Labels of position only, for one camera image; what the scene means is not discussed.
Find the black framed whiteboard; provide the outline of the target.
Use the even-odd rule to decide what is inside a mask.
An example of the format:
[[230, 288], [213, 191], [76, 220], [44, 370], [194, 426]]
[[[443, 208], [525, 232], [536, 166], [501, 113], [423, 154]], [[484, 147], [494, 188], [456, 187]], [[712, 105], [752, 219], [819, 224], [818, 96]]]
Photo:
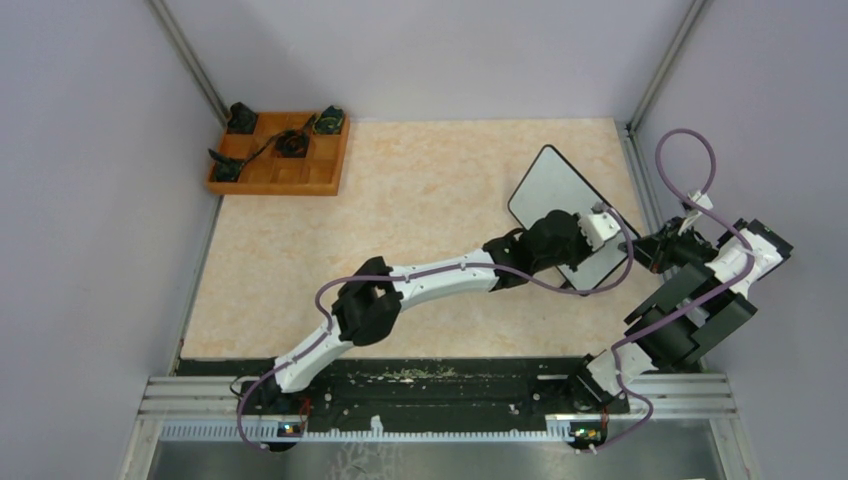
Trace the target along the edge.
[[546, 145], [537, 154], [507, 201], [507, 210], [525, 231], [552, 210], [584, 214], [597, 203], [609, 205], [621, 222], [622, 231], [600, 250], [593, 252], [576, 269], [552, 267], [565, 279], [563, 286], [578, 291], [600, 288], [628, 254], [619, 250], [621, 242], [640, 238], [638, 231], [559, 150]]

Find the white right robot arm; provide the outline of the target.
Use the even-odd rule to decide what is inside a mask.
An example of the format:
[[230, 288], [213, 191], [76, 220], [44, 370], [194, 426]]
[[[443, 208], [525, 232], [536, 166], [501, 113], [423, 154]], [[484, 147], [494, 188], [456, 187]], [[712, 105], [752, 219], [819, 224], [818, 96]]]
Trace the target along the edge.
[[756, 313], [751, 286], [784, 264], [793, 246], [758, 220], [737, 220], [712, 244], [674, 217], [635, 242], [640, 265], [676, 274], [625, 319], [626, 336], [646, 336], [597, 357], [586, 356], [563, 385], [576, 412], [597, 411], [646, 372], [689, 370]]

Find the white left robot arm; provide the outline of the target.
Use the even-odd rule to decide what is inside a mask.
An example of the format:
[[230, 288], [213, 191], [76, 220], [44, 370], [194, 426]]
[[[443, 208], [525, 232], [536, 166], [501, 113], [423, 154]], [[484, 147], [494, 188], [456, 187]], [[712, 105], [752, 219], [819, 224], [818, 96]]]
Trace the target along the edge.
[[390, 266], [381, 256], [319, 289], [325, 322], [292, 352], [275, 359], [250, 390], [277, 414], [292, 411], [300, 392], [330, 363], [354, 347], [383, 341], [398, 317], [425, 302], [465, 293], [491, 293], [535, 282], [557, 266], [576, 267], [594, 252], [578, 214], [553, 210], [530, 228], [517, 228], [482, 248], [418, 266]]

